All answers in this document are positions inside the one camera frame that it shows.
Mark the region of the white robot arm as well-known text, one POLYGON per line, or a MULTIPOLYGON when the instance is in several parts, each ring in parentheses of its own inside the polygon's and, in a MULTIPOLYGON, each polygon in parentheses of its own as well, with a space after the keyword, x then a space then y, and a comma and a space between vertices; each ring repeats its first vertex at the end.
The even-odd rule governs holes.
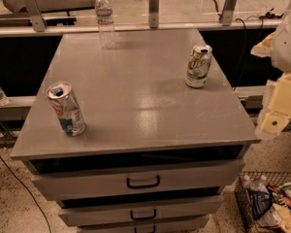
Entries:
POLYGON ((255 134, 261 140, 277 137, 291 121, 291 11, 274 33, 251 49, 251 54, 269 56, 272 65, 282 72, 276 82, 267 81, 262 110, 255 134))

